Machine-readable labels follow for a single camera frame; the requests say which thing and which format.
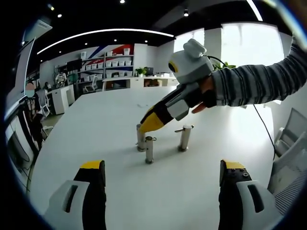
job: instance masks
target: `curved led light strip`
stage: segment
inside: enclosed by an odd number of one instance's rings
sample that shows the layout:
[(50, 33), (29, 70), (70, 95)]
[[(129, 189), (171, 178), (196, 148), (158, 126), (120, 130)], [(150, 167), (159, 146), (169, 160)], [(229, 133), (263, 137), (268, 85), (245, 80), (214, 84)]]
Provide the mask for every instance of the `curved led light strip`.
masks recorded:
[(135, 32), (146, 32), (146, 33), (152, 33), (152, 34), (157, 34), (157, 35), (164, 35), (164, 36), (168, 36), (168, 37), (174, 37), (171, 34), (166, 34), (166, 33), (162, 33), (162, 32), (158, 32), (158, 31), (153, 31), (153, 30), (141, 30), (141, 29), (105, 29), (105, 30), (94, 30), (94, 31), (90, 31), (90, 32), (85, 32), (82, 34), (77, 34), (71, 37), (67, 37), (63, 40), (60, 40), (58, 42), (55, 42), (49, 46), (47, 46), (46, 48), (43, 48), (41, 51), (39, 51), (37, 54), (40, 54), (41, 52), (44, 52), (46, 49), (49, 49), (61, 42), (67, 41), (69, 39), (75, 38), (75, 37), (79, 37), (79, 36), (83, 36), (83, 35), (89, 35), (89, 34), (95, 34), (95, 33), (100, 33), (100, 32), (109, 32), (109, 31), (135, 31)]

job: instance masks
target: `stainless steel post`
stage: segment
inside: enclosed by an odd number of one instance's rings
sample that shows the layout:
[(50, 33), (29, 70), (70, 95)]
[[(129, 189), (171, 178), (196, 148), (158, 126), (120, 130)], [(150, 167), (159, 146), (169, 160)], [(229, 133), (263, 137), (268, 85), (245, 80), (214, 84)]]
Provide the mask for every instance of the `stainless steel post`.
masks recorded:
[(139, 152), (145, 152), (146, 151), (145, 133), (142, 133), (139, 130), (140, 127), (141, 127), (141, 124), (136, 125), (136, 131), (137, 131), (137, 137), (138, 137), (137, 149)]
[(154, 162), (154, 154), (153, 154), (153, 149), (154, 149), (154, 144), (153, 142), (157, 140), (156, 138), (152, 137), (146, 137), (146, 159), (145, 162), (146, 164), (152, 164)]
[(175, 131), (175, 133), (182, 132), (181, 138), (180, 138), (180, 144), (178, 146), (178, 151), (180, 152), (187, 151), (191, 129), (193, 128), (194, 126), (184, 125), (182, 129)]

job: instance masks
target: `blue stripe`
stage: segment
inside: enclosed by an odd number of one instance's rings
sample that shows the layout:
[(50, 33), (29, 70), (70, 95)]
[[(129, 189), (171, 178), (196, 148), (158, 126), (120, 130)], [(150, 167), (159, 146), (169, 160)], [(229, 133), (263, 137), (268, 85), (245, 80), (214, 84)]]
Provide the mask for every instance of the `blue stripe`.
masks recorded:
[(102, 49), (106, 48), (106, 46), (99, 46), (88, 59), (93, 58), (97, 53), (99, 53)]

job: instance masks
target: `potted plant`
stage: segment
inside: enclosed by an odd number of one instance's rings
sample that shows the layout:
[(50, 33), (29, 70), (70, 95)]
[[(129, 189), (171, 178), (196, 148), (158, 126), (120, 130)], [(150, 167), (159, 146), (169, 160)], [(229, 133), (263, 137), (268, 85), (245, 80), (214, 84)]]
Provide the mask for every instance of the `potted plant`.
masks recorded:
[(223, 65), (222, 67), (220, 65), (216, 65), (216, 64), (213, 64), (213, 67), (214, 67), (214, 70), (218, 70), (218, 69), (224, 69), (224, 68), (232, 69), (232, 68), (235, 68), (236, 66), (235, 65), (229, 65), (227, 62), (225, 62), (225, 65)]
[(146, 69), (145, 68), (138, 68), (135, 70), (138, 73), (138, 76), (142, 78), (144, 74), (146, 74)]

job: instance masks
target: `window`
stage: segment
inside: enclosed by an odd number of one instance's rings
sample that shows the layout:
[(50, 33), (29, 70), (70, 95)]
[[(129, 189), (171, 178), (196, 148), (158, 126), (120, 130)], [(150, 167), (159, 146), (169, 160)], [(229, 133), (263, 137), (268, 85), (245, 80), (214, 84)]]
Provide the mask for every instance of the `window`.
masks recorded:
[(260, 23), (223, 24), (221, 58), (236, 66), (268, 66), (283, 60), (278, 29)]
[(204, 29), (194, 30), (176, 37), (174, 43), (174, 52), (183, 50), (183, 45), (188, 42), (191, 38), (194, 38), (196, 41), (204, 45), (205, 41), (205, 32)]

